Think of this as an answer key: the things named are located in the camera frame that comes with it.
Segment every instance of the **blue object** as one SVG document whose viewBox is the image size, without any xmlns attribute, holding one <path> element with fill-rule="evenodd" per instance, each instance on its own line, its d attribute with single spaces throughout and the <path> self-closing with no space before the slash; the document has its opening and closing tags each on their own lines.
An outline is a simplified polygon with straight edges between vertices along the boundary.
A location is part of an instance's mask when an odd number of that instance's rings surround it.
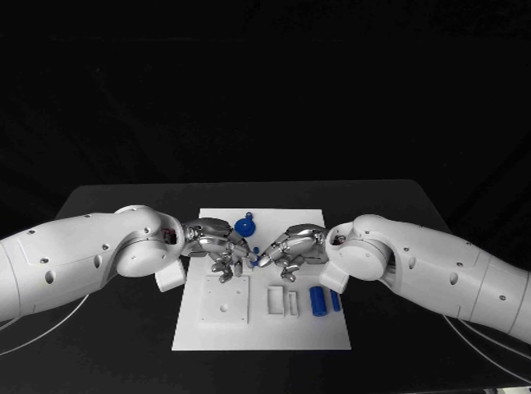
<svg viewBox="0 0 531 394">
<path fill-rule="evenodd" d="M 332 290 L 330 291 L 330 298 L 333 299 L 333 308 L 336 312 L 340 312 L 340 300 L 339 300 L 339 293 Z"/>
<path fill-rule="evenodd" d="M 257 232 L 257 224 L 254 223 L 254 215 L 251 212 L 245 214 L 245 218 L 237 221 L 234 228 L 239 232 L 239 235 L 245 238 Z"/>
<path fill-rule="evenodd" d="M 254 253 L 255 254 L 260 254 L 260 248 L 258 247 L 255 247 L 254 248 Z M 254 264 L 254 267 L 257 266 L 257 264 L 260 263 L 260 260 L 262 259 L 262 257 L 258 255 L 257 256 L 257 261 L 252 261 L 251 263 Z"/>
<path fill-rule="evenodd" d="M 327 315 L 327 303 L 324 302 L 324 289 L 320 286 L 310 288 L 310 304 L 313 315 L 317 317 Z"/>
</svg>

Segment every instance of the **black curtain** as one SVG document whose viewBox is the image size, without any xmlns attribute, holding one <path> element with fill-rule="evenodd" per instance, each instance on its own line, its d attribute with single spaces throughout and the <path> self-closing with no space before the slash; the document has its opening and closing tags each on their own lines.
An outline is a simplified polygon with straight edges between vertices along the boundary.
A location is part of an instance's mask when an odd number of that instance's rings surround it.
<svg viewBox="0 0 531 394">
<path fill-rule="evenodd" d="M 531 270 L 531 2 L 116 11 L 0 24 L 0 238 L 81 185 L 409 178 Z"/>
</svg>

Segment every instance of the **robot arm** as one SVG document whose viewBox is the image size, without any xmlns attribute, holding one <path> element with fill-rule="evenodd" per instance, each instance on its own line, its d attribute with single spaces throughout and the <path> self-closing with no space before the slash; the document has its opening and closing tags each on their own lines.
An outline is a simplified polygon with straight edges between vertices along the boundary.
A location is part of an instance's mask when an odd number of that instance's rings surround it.
<svg viewBox="0 0 531 394">
<path fill-rule="evenodd" d="M 261 266 L 283 261 L 291 242 L 288 238 L 274 243 Z M 323 245 L 329 261 L 322 284 L 332 290 L 345 292 L 350 276 L 378 280 L 438 314 L 493 327 L 531 344 L 531 273 L 463 238 L 362 215 L 330 230 Z"/>
<path fill-rule="evenodd" d="M 0 241 L 0 322 L 57 308 L 103 289 L 117 275 L 156 275 L 160 291 L 186 281 L 180 255 L 257 260 L 225 221 L 182 224 L 134 205 L 47 222 Z"/>
</svg>

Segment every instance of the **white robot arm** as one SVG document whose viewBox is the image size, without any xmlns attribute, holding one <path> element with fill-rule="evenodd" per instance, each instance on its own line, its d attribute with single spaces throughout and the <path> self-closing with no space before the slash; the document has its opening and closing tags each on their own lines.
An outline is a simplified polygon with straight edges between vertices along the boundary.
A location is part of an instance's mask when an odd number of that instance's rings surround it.
<svg viewBox="0 0 531 394">
<path fill-rule="evenodd" d="M 229 224 L 212 218 L 182 224 L 133 205 L 32 227 L 0 241 L 0 322 L 57 308 L 103 289 L 117 275 L 156 274 L 162 291 L 186 281 L 180 255 L 209 254 L 222 280 L 244 259 L 257 260 Z"/>
<path fill-rule="evenodd" d="M 381 281 L 404 298 L 453 318 L 483 324 L 531 344 L 531 272 L 503 262 L 463 238 L 378 215 L 362 215 L 329 233 L 301 228 L 283 234 L 264 251 L 283 279 L 311 260 L 323 245 L 322 284 L 345 292 L 349 277 Z"/>
</svg>

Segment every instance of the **black table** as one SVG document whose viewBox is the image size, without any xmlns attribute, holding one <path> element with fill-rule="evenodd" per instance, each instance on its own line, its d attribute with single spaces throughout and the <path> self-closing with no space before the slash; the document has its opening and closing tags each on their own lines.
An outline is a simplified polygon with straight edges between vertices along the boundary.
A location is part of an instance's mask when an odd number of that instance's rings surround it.
<svg viewBox="0 0 531 394">
<path fill-rule="evenodd" d="M 133 204 L 180 221 L 198 218 L 201 208 L 319 208 L 327 227 L 375 213 L 448 231 L 408 180 L 83 186 L 58 218 Z M 352 351 L 173 352 L 182 296 L 182 287 L 162 293 L 153 276 L 116 277 L 58 330 L 0 357 L 0 392 L 471 392 L 526 385 L 476 353 L 444 317 L 381 282 L 350 278 L 343 294 Z M 0 333 L 0 350 L 52 327 L 77 302 L 25 317 Z M 531 361 L 463 331 L 531 380 Z M 531 354 L 523 342 L 483 331 Z"/>
</svg>

